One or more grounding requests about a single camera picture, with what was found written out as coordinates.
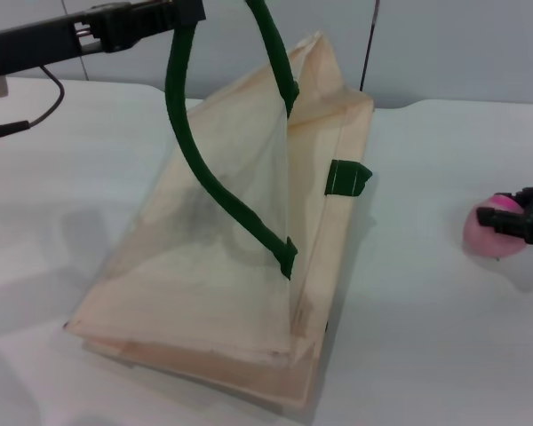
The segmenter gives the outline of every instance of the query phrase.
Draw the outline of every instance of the beige bag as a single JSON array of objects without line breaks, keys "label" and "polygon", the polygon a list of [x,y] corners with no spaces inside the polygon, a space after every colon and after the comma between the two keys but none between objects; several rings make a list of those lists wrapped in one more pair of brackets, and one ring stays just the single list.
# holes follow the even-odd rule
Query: beige bag
[{"label": "beige bag", "polygon": [[[291,279],[176,149],[66,326],[90,349],[305,404],[346,245],[348,195],[369,177],[352,165],[362,158],[373,104],[345,88],[321,34],[300,43],[290,63],[300,95],[288,121],[271,67],[211,96],[189,121],[223,186],[279,238],[291,237]],[[340,181],[350,188],[338,190]]]}]

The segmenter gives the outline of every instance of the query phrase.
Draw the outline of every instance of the robotic arm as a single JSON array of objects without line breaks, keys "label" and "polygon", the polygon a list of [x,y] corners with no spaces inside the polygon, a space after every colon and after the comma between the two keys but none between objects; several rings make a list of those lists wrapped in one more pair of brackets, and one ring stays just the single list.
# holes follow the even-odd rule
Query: robotic arm
[{"label": "robotic arm", "polygon": [[[203,0],[152,0],[139,4],[104,4],[86,12],[0,31],[0,98],[8,95],[5,75],[41,67],[59,85],[60,103],[62,86],[45,65],[93,53],[124,51],[142,38],[193,26],[201,20],[205,20]],[[88,36],[95,41],[82,43]],[[2,125],[0,138],[28,130],[33,127],[31,124]]]}]

